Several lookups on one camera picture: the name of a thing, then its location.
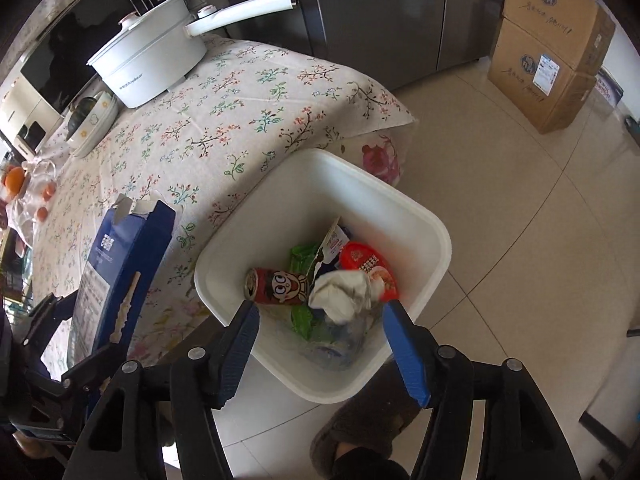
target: tile floor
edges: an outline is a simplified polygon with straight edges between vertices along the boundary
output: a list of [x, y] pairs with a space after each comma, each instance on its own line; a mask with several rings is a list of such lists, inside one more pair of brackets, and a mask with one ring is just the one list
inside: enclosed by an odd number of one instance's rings
[[[595, 93], [569, 128], [541, 136], [487, 69], [483, 59], [395, 92], [420, 119], [399, 189], [439, 216], [453, 244], [418, 322], [471, 359], [522, 359], [586, 475], [599, 450], [577, 421], [640, 297], [640, 149]], [[248, 371], [216, 414], [234, 475], [318, 478], [309, 444], [339, 405], [300, 399], [253, 359]], [[394, 443], [408, 470], [428, 420]], [[476, 477], [481, 428], [478, 402], [465, 479]], [[177, 464], [175, 447], [164, 451]]]

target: trash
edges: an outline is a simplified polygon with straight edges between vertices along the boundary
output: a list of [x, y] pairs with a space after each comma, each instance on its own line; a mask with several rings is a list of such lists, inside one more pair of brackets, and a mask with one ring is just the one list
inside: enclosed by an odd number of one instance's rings
[[321, 244], [291, 248], [288, 272], [254, 267], [244, 280], [244, 296], [298, 334], [306, 342], [300, 353], [329, 370], [353, 363], [383, 302], [398, 297], [382, 256], [351, 242], [350, 231], [339, 223], [340, 217]]
[[309, 307], [323, 309], [335, 324], [344, 325], [363, 310], [371, 310], [385, 291], [380, 277], [362, 270], [334, 270], [320, 276], [309, 296]]
[[380, 298], [382, 303], [398, 300], [398, 286], [385, 259], [373, 248], [359, 242], [349, 242], [340, 253], [340, 266], [343, 269], [360, 269], [373, 281], [380, 278], [385, 282], [385, 291]]
[[318, 244], [298, 245], [291, 250], [291, 260], [289, 261], [289, 272], [294, 274], [304, 274], [309, 278], [309, 273], [314, 264]]
[[314, 326], [314, 314], [306, 305], [294, 305], [291, 307], [291, 325], [293, 331], [306, 341], [311, 339], [311, 331]]
[[244, 296], [261, 304], [306, 303], [308, 281], [304, 274], [284, 270], [249, 269], [244, 280]]
[[334, 223], [320, 244], [312, 264], [313, 276], [311, 282], [326, 272], [338, 269], [340, 251], [350, 240], [347, 229], [339, 226], [338, 222], [340, 222], [339, 216], [334, 220]]

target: cardboard box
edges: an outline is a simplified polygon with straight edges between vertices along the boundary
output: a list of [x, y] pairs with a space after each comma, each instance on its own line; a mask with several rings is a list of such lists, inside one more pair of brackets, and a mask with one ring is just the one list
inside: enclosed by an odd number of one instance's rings
[[596, 83], [509, 20], [502, 20], [489, 81], [541, 134], [569, 126]]
[[596, 0], [504, 0], [503, 15], [576, 72], [596, 75], [616, 24]]
[[172, 238], [176, 212], [160, 200], [119, 195], [102, 219], [82, 272], [66, 362], [109, 342], [129, 347], [146, 293]]

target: refrigerator door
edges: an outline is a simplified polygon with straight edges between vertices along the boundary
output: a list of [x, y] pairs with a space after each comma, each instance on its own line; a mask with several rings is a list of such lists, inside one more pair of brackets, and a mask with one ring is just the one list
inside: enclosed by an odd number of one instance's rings
[[445, 0], [300, 0], [316, 56], [389, 89], [436, 71]]
[[447, 0], [438, 70], [488, 56], [503, 0]]

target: pot handle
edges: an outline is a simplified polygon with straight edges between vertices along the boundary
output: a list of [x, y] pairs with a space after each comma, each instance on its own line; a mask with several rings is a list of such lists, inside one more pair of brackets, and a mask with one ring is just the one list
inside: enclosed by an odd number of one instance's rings
[[272, 12], [279, 12], [280, 10], [290, 10], [295, 6], [296, 0], [247, 0], [196, 20], [185, 28], [189, 36], [199, 36], [231, 23], [271, 14]]

